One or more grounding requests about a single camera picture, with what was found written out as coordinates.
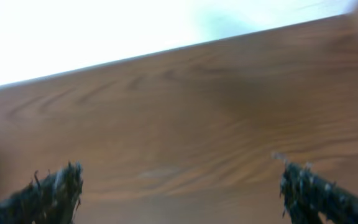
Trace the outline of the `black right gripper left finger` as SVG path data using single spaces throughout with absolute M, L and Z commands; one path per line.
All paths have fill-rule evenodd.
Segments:
M 71 224 L 81 205 L 83 168 L 79 162 L 40 180 L 38 172 L 22 190 L 0 201 L 0 224 Z

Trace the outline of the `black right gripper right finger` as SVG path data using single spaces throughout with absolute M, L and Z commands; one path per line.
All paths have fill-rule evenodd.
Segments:
M 358 196 L 313 172 L 310 162 L 298 164 L 276 152 L 272 157 L 285 167 L 279 196 L 284 197 L 282 215 L 292 224 L 323 224 L 321 214 L 327 222 L 358 224 Z

